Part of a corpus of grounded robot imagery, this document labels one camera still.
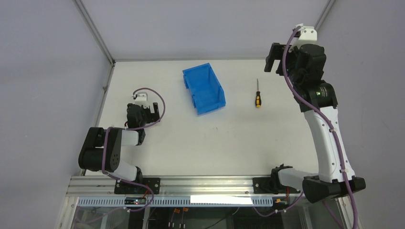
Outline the black yellow screwdriver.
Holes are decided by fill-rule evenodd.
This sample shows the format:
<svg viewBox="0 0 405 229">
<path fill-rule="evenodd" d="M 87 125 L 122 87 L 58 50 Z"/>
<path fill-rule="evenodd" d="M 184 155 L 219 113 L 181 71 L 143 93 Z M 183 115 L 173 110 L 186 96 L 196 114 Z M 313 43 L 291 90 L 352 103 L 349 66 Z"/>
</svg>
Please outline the black yellow screwdriver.
<svg viewBox="0 0 405 229">
<path fill-rule="evenodd" d="M 260 108 L 262 104 L 261 94 L 259 90 L 259 80 L 256 80 L 256 108 Z"/>
</svg>

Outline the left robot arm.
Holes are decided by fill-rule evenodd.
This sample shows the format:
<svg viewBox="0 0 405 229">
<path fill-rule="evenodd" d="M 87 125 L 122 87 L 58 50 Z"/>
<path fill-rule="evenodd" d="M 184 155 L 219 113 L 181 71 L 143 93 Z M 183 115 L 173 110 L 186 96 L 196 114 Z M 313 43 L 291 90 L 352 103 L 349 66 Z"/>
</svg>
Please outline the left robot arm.
<svg viewBox="0 0 405 229">
<path fill-rule="evenodd" d="M 159 105 L 150 106 L 129 103 L 127 105 L 127 127 L 91 127 L 88 130 L 78 164 L 81 169 L 102 172 L 121 180 L 143 183 L 143 175 L 139 167 L 121 159 L 123 146 L 140 146 L 146 137 L 145 127 L 159 120 Z"/>
</svg>

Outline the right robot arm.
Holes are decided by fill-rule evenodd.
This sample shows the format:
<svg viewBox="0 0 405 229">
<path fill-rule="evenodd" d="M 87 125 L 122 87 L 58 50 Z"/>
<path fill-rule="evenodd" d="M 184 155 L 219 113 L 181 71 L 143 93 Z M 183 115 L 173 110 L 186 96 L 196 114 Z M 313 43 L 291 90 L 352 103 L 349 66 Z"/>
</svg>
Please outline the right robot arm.
<svg viewBox="0 0 405 229">
<path fill-rule="evenodd" d="M 275 60 L 280 60 L 276 73 L 287 75 L 294 91 L 303 98 L 296 99 L 309 124 L 314 141 L 318 173 L 311 174 L 281 165 L 271 171 L 270 192 L 278 194 L 286 187 L 303 191 L 310 203 L 348 195 L 364 190 L 364 178 L 355 175 L 343 143 L 336 145 L 334 135 L 341 136 L 338 121 L 338 101 L 331 84 L 322 79 L 326 62 L 324 48 L 315 44 L 294 47 L 273 43 L 266 58 L 265 72 L 270 72 Z"/>
</svg>

